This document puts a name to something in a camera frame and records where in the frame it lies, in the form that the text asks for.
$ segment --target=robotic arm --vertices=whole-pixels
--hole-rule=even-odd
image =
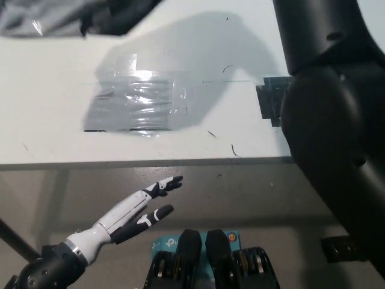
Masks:
[[[166,205],[150,214],[135,219],[156,197],[179,188],[182,176],[156,182],[122,200],[90,229],[75,233],[55,246],[42,258],[29,263],[18,277],[13,277],[6,288],[67,288],[92,265],[100,249],[106,244],[120,244],[145,231],[169,215],[173,206]]]

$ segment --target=gray floor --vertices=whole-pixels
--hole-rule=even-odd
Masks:
[[[282,288],[383,288],[370,264],[325,262],[319,238],[344,231],[289,164],[1,172],[0,216],[38,248],[89,227],[129,193],[180,174],[183,187],[148,209],[170,203],[175,212],[122,245],[104,247],[71,288],[142,288],[153,240],[185,228],[237,229],[243,247],[265,248]],[[0,256],[5,284],[26,263],[4,243]]]

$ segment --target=blue box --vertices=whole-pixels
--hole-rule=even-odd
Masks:
[[[224,233],[227,235],[231,250],[240,250],[241,243],[239,242],[239,233],[237,231],[224,231]],[[205,242],[207,232],[200,232],[200,236],[202,238],[202,253],[200,256],[199,266],[197,268],[196,279],[213,280],[214,274],[206,254]],[[175,252],[179,237],[180,235],[166,235],[156,239],[156,241],[152,244],[151,260],[159,251]]]

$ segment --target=black robotic arm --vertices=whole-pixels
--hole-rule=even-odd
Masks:
[[[385,278],[385,56],[356,0],[274,0],[294,161]]]

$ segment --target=tabletop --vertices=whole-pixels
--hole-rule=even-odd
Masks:
[[[385,4],[360,6],[384,49]],[[104,77],[132,55],[136,70],[189,75],[189,122],[149,137],[84,132]],[[264,77],[288,76],[272,0],[166,0],[121,38],[0,39],[0,67],[1,169],[290,159],[256,94]]]

